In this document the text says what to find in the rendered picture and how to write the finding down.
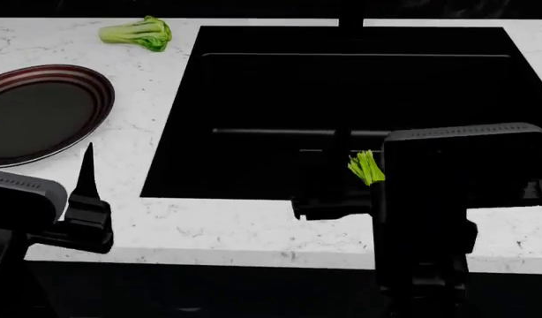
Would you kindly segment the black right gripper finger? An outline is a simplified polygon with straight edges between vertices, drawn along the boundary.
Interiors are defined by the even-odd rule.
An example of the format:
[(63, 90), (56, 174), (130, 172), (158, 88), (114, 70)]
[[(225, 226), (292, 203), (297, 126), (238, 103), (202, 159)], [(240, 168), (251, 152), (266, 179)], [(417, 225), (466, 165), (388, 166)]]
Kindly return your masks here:
[(351, 174), (351, 130), (312, 129), (301, 134), (306, 143), (298, 152), (299, 198), (345, 198)]

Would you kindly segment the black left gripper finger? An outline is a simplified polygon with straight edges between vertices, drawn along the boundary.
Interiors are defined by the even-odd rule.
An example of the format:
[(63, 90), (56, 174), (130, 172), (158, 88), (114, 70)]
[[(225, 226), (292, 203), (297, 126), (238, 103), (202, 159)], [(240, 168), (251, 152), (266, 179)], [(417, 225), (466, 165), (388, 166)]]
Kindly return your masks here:
[(94, 177), (94, 145), (84, 153), (78, 181), (68, 199), (64, 220), (94, 231), (110, 231), (110, 205), (98, 194)]

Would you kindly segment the green leafy vegetable piece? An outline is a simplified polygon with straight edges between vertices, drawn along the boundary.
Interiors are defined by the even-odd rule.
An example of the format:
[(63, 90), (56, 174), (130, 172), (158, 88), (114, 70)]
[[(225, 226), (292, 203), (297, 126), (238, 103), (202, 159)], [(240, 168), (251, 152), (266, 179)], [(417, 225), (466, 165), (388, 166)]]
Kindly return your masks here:
[(386, 179), (385, 174), (373, 158), (372, 150), (361, 151), (355, 156), (350, 155), (347, 167), (367, 186), (384, 182)]

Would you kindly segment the dark red rimmed plate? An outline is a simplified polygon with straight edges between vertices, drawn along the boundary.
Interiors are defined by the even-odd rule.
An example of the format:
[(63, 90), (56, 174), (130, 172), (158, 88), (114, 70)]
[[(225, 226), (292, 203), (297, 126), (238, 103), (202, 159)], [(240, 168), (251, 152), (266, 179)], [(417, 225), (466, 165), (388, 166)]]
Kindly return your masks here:
[(40, 161), (76, 145), (112, 111), (106, 76), (47, 64), (0, 74), (0, 169)]

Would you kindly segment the black kitchen sink basin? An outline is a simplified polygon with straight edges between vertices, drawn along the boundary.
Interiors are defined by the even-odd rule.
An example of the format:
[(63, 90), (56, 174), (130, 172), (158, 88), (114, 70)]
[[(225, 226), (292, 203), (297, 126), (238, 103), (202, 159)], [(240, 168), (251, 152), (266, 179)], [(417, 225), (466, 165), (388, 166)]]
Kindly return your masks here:
[(203, 26), (144, 198), (287, 201), (303, 130), (351, 150), (442, 126), (542, 129), (542, 81), (498, 27)]

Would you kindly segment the black sink faucet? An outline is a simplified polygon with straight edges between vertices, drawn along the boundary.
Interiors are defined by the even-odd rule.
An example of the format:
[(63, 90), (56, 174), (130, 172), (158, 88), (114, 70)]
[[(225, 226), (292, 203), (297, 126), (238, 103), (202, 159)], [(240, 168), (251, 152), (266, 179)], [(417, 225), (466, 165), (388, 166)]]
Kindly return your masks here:
[(351, 31), (361, 28), (365, 15), (365, 0), (340, 0), (338, 26)]

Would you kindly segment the green broccoli floret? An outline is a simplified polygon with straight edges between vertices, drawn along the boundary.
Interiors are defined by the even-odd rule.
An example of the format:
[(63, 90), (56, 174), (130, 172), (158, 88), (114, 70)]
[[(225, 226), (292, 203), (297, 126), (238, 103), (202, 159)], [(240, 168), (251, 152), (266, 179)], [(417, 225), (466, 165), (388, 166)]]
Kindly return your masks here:
[(163, 52), (172, 40), (167, 23), (152, 16), (120, 26), (105, 26), (98, 35), (107, 44), (135, 44), (152, 52)]

